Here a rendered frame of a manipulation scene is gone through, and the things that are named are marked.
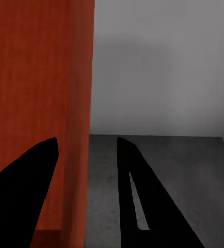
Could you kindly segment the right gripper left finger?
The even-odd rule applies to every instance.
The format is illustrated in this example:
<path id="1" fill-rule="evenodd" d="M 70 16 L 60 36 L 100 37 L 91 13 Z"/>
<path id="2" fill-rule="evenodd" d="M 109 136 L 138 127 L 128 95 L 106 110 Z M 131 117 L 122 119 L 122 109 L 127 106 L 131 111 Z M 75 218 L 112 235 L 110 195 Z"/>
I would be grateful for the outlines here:
<path id="1" fill-rule="evenodd" d="M 58 157 L 54 137 L 0 172 L 0 248 L 29 248 Z"/>

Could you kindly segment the storage box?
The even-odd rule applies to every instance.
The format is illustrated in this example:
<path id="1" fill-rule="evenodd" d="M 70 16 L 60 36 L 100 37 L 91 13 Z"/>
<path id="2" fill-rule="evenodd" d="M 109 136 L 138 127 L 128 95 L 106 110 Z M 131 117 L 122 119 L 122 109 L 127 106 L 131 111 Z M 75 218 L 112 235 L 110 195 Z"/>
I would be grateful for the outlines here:
<path id="1" fill-rule="evenodd" d="M 0 0 L 0 172 L 57 138 L 29 248 L 83 248 L 95 0 Z"/>

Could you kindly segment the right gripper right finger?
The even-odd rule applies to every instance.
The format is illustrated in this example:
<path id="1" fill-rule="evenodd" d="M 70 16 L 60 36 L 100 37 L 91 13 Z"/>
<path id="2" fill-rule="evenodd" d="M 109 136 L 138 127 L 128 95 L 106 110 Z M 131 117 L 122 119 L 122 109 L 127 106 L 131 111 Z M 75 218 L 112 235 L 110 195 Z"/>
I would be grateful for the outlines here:
<path id="1" fill-rule="evenodd" d="M 205 248 L 137 146 L 117 139 L 121 248 Z M 131 172 L 150 230 L 137 225 Z"/>

